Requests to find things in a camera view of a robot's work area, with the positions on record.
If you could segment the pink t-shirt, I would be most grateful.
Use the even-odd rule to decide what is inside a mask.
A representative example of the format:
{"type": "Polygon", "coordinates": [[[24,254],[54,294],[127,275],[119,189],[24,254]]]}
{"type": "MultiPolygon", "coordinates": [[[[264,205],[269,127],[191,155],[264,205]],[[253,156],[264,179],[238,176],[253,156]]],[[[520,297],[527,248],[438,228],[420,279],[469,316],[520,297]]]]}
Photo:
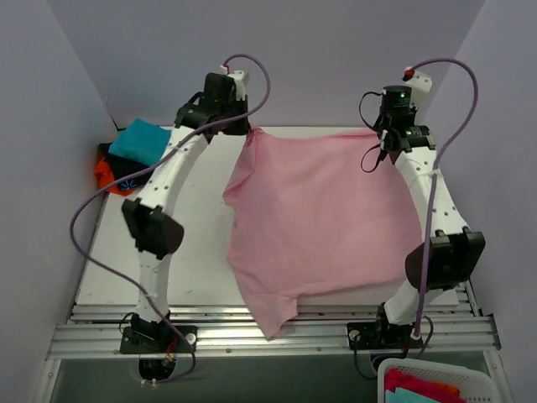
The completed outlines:
{"type": "Polygon", "coordinates": [[[421,228],[397,169],[372,162],[366,129],[286,139],[254,128],[222,194],[234,213],[227,252],[266,338],[316,296],[399,280],[421,228]]]}

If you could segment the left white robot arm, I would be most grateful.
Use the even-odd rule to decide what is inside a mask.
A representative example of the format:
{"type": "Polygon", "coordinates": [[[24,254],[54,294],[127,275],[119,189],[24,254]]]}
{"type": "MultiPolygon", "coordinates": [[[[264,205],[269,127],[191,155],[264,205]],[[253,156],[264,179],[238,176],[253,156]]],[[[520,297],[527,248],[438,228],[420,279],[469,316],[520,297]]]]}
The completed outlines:
{"type": "Polygon", "coordinates": [[[215,135],[248,134],[250,125],[244,115],[248,110],[247,82],[246,71],[226,68],[221,74],[207,74],[203,90],[176,114],[162,165],[135,199],[122,205],[138,251],[143,288],[131,328],[150,352],[163,350],[169,341],[169,328],[163,321],[169,315],[169,266],[185,236],[182,225],[172,217],[175,203],[194,163],[215,135]]]}

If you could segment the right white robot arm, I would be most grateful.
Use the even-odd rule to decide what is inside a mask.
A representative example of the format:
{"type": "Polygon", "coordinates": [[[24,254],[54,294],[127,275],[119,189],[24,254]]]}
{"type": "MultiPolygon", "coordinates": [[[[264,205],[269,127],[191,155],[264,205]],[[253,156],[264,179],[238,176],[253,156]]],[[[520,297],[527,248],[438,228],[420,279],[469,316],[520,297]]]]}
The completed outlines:
{"type": "Polygon", "coordinates": [[[462,218],[441,170],[430,130],[415,123],[415,89],[386,86],[374,129],[381,155],[401,174],[418,214],[422,241],[405,261],[406,279],[379,309],[373,324],[377,343],[389,347],[412,330],[435,298],[468,280],[485,247],[482,233],[462,218]]]}

